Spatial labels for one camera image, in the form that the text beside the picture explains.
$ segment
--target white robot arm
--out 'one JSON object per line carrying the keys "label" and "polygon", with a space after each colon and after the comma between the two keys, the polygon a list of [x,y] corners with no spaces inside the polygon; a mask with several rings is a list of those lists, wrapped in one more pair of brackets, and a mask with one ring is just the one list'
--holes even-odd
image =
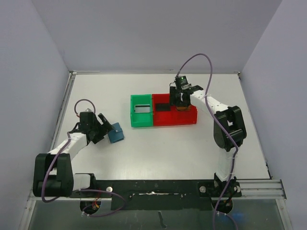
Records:
{"label": "white robot arm", "polygon": [[[186,76],[176,76],[174,82],[176,86],[170,86],[171,105],[177,107],[193,105],[211,116],[205,101],[207,97],[208,105],[215,118],[217,118],[219,123],[226,129],[236,144],[238,146],[242,145],[243,139],[246,138],[246,129],[239,107],[230,107],[220,103],[211,96],[205,95],[205,90],[198,85],[192,86],[189,84]],[[213,137],[216,144],[221,148],[219,150],[216,176],[221,182],[224,182],[229,178],[231,172],[234,155],[231,149],[234,145],[216,122],[214,122]]]}
{"label": "white robot arm", "polygon": [[35,196],[41,196],[44,201],[45,196],[68,197],[75,190],[93,187],[94,174],[73,173],[71,160],[90,142],[98,143],[109,132],[112,132],[117,141],[123,139],[122,132],[115,130],[102,114],[98,117],[102,124],[93,112],[81,112],[80,121],[67,133],[66,140],[52,151],[37,155],[33,179]]}
{"label": "white robot arm", "polygon": [[[71,161],[78,154],[80,150],[87,146],[86,135],[83,133],[72,133],[70,138],[64,140],[59,146],[50,151],[48,154],[56,155],[59,150],[69,141],[68,146],[63,150],[63,152],[70,155]],[[54,168],[49,175],[57,175],[57,168]],[[85,189],[90,187],[91,176],[87,173],[77,173],[73,174],[73,191]]]}
{"label": "white robot arm", "polygon": [[[206,112],[210,117],[208,108],[206,106],[205,97],[207,97],[208,104],[210,109],[214,114],[219,111],[226,111],[228,110],[228,105],[220,103],[218,100],[214,99],[211,96],[205,95],[205,90],[198,90],[195,91],[193,94],[190,95],[190,103],[191,105],[201,109],[202,111]],[[231,165],[233,160],[233,151],[225,152],[224,149],[219,149],[219,160],[216,169],[217,177],[223,182],[226,181],[229,177],[231,171]]]}

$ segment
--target red container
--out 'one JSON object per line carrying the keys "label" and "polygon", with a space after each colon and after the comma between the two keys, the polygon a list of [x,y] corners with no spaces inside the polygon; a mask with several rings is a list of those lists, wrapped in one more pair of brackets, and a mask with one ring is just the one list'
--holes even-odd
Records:
{"label": "red container", "polygon": [[168,104],[169,93],[152,94],[153,99],[153,126],[191,125],[197,122],[197,109],[191,105],[190,110],[178,111],[175,106],[170,111],[157,111],[156,104]]}

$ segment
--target purple cable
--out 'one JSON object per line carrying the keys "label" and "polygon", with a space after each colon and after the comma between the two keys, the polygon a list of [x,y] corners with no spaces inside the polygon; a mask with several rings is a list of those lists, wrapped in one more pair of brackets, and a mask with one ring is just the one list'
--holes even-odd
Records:
{"label": "purple cable", "polygon": [[67,136],[68,136],[68,141],[67,141],[67,142],[65,143],[65,145],[63,145],[63,147],[60,148],[60,150],[57,152],[56,156],[53,158],[53,160],[52,160],[52,162],[51,162],[51,164],[50,164],[50,166],[49,166],[49,168],[48,168],[48,170],[47,170],[47,172],[46,172],[46,175],[45,175],[45,178],[44,178],[44,181],[43,181],[43,187],[42,187],[42,201],[43,201],[44,203],[50,203],[50,202],[52,202],[52,201],[58,199],[58,196],[57,196],[57,197],[55,197],[55,198],[52,198],[51,200],[46,200],[46,199],[45,199],[45,188],[46,188],[46,183],[47,183],[48,176],[49,176],[49,174],[50,174],[50,172],[51,172],[51,170],[52,170],[52,167],[53,167],[54,163],[56,162],[56,160],[57,160],[57,158],[59,157],[59,155],[67,148],[67,146],[68,146],[68,145],[70,144],[70,142],[71,142],[71,136],[70,136],[69,132],[67,132]]}
{"label": "purple cable", "polygon": [[[118,211],[120,211],[121,209],[123,209],[123,208],[125,207],[125,205],[126,205],[126,200],[125,200],[125,198],[123,198],[121,195],[119,195],[119,194],[117,194],[117,193],[112,193],[112,192],[108,192],[108,191],[104,191],[104,190],[96,190],[96,189],[81,189],[80,191],[81,191],[81,192],[107,193],[107,194],[110,194],[110,195],[117,196],[117,197],[119,197],[120,199],[122,199],[122,200],[124,201],[123,206],[121,206],[121,207],[115,209],[114,211],[112,211],[112,212],[110,212],[110,213],[105,213],[105,214],[100,214],[100,215],[89,215],[89,217],[106,217],[106,216],[111,216],[111,215],[117,213]],[[82,209],[82,212],[85,212],[85,210],[86,210],[88,207],[90,207],[90,206],[92,206],[92,205],[88,205],[88,206],[84,207],[84,208]]]}
{"label": "purple cable", "polygon": [[[198,54],[195,54],[195,55],[193,55],[192,57],[190,57],[190,58],[181,66],[181,68],[179,69],[179,71],[178,71],[178,73],[177,73],[176,76],[179,76],[179,74],[180,74],[182,68],[183,68],[191,59],[193,59],[193,58],[196,57],[196,56],[205,56],[205,57],[208,59],[209,64],[210,64],[210,77],[209,77],[208,85],[207,85],[207,88],[206,88],[206,91],[205,91],[205,95],[207,95],[207,94],[208,94],[208,90],[209,90],[209,86],[210,86],[210,83],[211,83],[211,80],[212,80],[213,67],[212,67],[212,62],[211,62],[210,58],[209,58],[206,54],[198,53]],[[217,207],[218,207],[218,205],[219,205],[219,203],[220,203],[220,201],[221,201],[221,199],[222,199],[222,197],[223,197],[223,195],[224,195],[224,193],[225,193],[225,191],[226,191],[226,189],[227,189],[227,187],[228,187],[228,185],[229,185],[229,183],[230,183],[231,175],[232,175],[232,173],[234,172],[234,168],[235,168],[235,157],[236,157],[236,154],[237,154],[238,151],[239,151],[239,147],[238,147],[238,145],[236,144],[236,142],[234,141],[234,139],[233,139],[233,138],[230,136],[230,134],[227,132],[227,130],[222,126],[222,124],[221,124],[221,123],[217,120],[217,118],[214,116],[214,114],[213,114],[213,112],[212,112],[212,110],[210,109],[210,106],[209,106],[209,104],[208,104],[208,99],[207,99],[207,97],[205,97],[205,102],[206,102],[206,106],[207,106],[207,108],[208,108],[208,110],[209,110],[209,113],[210,113],[210,115],[212,116],[212,118],[214,119],[214,121],[215,121],[215,122],[217,123],[217,125],[221,128],[221,130],[226,134],[226,136],[230,139],[231,143],[232,143],[232,144],[234,145],[234,147],[236,148],[236,150],[235,150],[235,152],[234,152],[234,154],[233,154],[233,160],[232,160],[232,164],[231,164],[231,170],[230,170],[230,174],[229,174],[227,183],[226,183],[226,185],[225,185],[225,187],[224,187],[224,189],[223,189],[223,191],[222,191],[222,193],[221,193],[221,195],[220,195],[219,199],[217,200],[217,203],[216,203],[216,205],[215,205],[215,207],[214,207],[214,213],[213,213],[213,219],[212,219],[212,221],[213,221],[213,229],[215,230],[215,213],[216,213]],[[230,215],[227,215],[227,216],[235,223],[235,220],[234,220],[232,217],[230,217]]]}
{"label": "purple cable", "polygon": [[75,106],[74,106],[74,108],[73,108],[73,110],[75,111],[75,114],[78,115],[78,112],[77,112],[77,104],[78,104],[79,102],[83,102],[83,101],[86,101],[86,102],[89,102],[89,103],[92,104],[93,109],[94,109],[94,114],[95,114],[95,113],[96,113],[96,107],[95,107],[94,103],[93,103],[92,101],[88,100],[88,99],[80,99],[80,100],[78,100],[78,101],[76,102],[76,104],[75,104]]}

